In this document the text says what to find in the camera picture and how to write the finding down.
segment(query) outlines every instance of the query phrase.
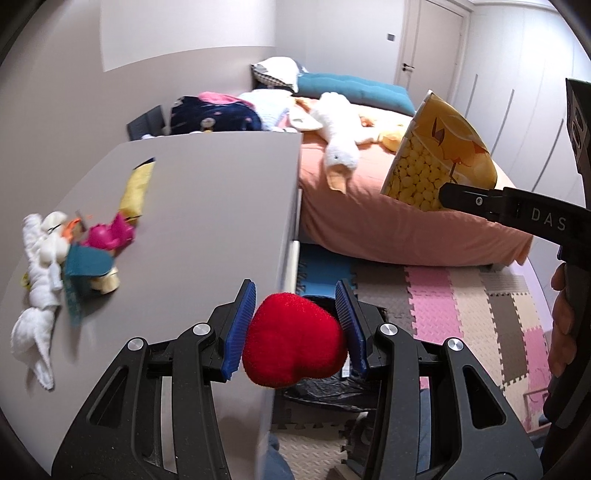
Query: red plush heart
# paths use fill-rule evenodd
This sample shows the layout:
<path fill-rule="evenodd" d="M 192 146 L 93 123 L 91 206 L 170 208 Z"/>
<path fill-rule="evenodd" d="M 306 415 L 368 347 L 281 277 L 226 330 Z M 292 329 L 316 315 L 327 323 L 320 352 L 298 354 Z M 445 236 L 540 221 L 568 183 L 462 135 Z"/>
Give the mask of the red plush heart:
<path fill-rule="evenodd" d="M 330 377 L 346 358 L 338 320 L 293 293 L 273 294 L 261 303 L 242 352 L 248 377 L 271 388 L 288 387 L 305 377 Z"/>

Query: pink blanket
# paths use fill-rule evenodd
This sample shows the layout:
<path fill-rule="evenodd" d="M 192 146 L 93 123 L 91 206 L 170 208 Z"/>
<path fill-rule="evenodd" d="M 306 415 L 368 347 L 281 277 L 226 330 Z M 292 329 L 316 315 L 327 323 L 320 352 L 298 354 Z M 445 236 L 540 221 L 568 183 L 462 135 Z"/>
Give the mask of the pink blanket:
<path fill-rule="evenodd" d="M 326 143 L 304 135 L 301 221 L 310 237 L 343 255 L 402 265 L 462 267 L 525 262 L 532 236 L 460 212 L 422 212 L 380 190 L 394 154 L 364 145 L 347 195 L 330 190 L 323 169 Z M 497 188 L 511 186 L 499 170 Z"/>

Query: silver screw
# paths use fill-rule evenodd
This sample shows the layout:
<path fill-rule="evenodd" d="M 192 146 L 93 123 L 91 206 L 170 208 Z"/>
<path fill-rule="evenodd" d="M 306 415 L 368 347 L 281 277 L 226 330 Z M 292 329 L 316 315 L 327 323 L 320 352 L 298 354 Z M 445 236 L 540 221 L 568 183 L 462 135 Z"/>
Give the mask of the silver screw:
<path fill-rule="evenodd" d="M 391 323 L 384 323 L 380 328 L 379 331 L 382 332 L 384 335 L 392 336 L 398 333 L 398 328 L 396 325 L 392 325 Z"/>
<path fill-rule="evenodd" d="M 193 333 L 199 336 L 207 335 L 211 331 L 212 328 L 207 323 L 198 323 L 193 327 Z"/>
<path fill-rule="evenodd" d="M 140 350 L 144 346 L 144 341 L 141 338 L 133 338 L 127 342 L 127 348 L 132 352 Z"/>
<path fill-rule="evenodd" d="M 450 338 L 447 341 L 447 346 L 455 352 L 459 352 L 464 348 L 464 343 L 459 338 Z"/>

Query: long teal bolster pillow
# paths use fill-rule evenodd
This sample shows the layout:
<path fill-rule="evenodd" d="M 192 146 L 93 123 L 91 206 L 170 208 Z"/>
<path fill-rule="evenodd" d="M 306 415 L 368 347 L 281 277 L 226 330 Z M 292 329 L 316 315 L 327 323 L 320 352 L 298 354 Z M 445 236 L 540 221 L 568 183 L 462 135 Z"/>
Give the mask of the long teal bolster pillow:
<path fill-rule="evenodd" d="M 413 116 L 414 105 L 405 88 L 398 85 L 373 82 L 351 75 L 331 73 L 303 73 L 298 78 L 297 96 L 320 98 L 325 92 L 337 92 L 358 105 L 374 106 L 384 110 Z"/>

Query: table top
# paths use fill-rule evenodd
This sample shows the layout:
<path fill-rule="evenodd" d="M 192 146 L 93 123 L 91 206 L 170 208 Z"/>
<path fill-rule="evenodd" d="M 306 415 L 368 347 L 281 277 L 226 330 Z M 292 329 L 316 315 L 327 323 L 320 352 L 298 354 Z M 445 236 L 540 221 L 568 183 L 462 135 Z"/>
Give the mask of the table top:
<path fill-rule="evenodd" d="M 93 215 L 91 224 L 109 223 L 132 169 L 156 159 L 136 240 L 116 259 L 120 288 L 81 327 L 70 324 L 67 309 L 58 315 L 54 391 L 43 390 L 10 353 L 12 326 L 26 307 L 24 257 L 0 304 L 0 407 L 43 468 L 50 471 L 72 420 L 129 339 L 176 338 L 232 301 L 244 278 L 256 283 L 257 303 L 280 291 L 300 141 L 298 134 L 228 132 L 129 142 L 57 206 L 69 215 L 78 209 Z M 251 383 L 241 368 L 213 393 L 230 473 L 255 478 L 272 391 Z"/>

